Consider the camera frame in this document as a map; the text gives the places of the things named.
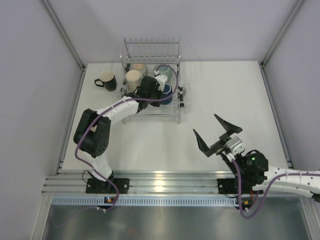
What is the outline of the tall cream painted mug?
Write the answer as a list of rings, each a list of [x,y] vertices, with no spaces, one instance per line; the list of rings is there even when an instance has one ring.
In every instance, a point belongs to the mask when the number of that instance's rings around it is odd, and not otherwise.
[[[142,75],[138,70],[129,70],[126,75],[126,85],[127,85],[127,92],[133,92],[137,87],[141,85]]]

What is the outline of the dark blue mug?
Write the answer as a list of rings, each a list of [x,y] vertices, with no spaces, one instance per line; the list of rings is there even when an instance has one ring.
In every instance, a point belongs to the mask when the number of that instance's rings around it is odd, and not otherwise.
[[[172,93],[173,93],[172,86],[169,83],[166,83],[164,86],[162,97],[161,97],[162,99],[165,98],[165,100],[161,101],[160,103],[162,105],[169,105],[173,100]]]

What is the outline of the cream ribbed cup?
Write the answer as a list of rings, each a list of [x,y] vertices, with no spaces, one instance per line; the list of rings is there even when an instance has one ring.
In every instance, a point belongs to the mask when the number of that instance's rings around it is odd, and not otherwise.
[[[141,77],[145,77],[148,75],[149,69],[144,63],[134,63],[130,66],[130,70],[136,70],[140,72]]]

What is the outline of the green ceramic mug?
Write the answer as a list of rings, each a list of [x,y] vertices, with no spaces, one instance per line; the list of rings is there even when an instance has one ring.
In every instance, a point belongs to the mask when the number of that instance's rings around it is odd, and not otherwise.
[[[156,64],[153,69],[153,75],[156,77],[158,75],[164,75],[167,77],[167,81],[170,81],[173,75],[173,71],[168,66],[161,66],[162,63]]]

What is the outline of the black mug cream interior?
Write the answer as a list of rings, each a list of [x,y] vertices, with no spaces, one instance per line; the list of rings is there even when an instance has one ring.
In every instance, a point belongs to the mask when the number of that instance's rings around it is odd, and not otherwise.
[[[104,70],[99,74],[99,78],[94,80],[97,87],[105,88],[113,92],[117,88],[117,80],[115,73],[112,70]]]

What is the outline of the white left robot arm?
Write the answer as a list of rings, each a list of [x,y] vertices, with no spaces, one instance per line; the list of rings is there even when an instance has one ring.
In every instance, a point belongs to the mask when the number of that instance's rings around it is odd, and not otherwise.
[[[119,101],[99,110],[88,108],[82,113],[73,136],[76,144],[74,156],[91,168],[93,177],[98,179],[96,186],[103,193],[114,188],[113,171],[105,155],[111,127],[149,105],[159,107],[165,84],[160,76],[145,76],[133,92],[125,94]]]

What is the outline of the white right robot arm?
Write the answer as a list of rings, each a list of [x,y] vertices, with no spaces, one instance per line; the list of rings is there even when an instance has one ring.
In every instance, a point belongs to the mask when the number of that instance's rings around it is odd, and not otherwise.
[[[247,154],[245,145],[237,135],[243,129],[234,125],[217,114],[216,120],[224,128],[225,133],[213,145],[208,146],[199,133],[194,129],[199,150],[206,157],[216,155],[221,157],[235,179],[233,186],[236,191],[272,191],[293,193],[320,201],[320,171],[303,171],[272,166],[263,153],[251,150]]]

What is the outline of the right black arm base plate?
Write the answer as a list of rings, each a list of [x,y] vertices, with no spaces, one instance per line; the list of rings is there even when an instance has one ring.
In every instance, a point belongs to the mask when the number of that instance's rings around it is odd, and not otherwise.
[[[223,195],[237,195],[238,187],[234,178],[218,178],[218,193]]]

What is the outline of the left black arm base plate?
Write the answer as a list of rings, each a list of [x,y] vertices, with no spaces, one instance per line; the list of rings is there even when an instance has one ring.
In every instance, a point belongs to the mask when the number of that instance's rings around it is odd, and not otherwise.
[[[113,184],[117,187],[120,194],[127,194],[130,187],[129,178],[114,178]],[[107,181],[99,180],[95,177],[87,180],[86,194],[116,194],[117,191],[113,185]]]

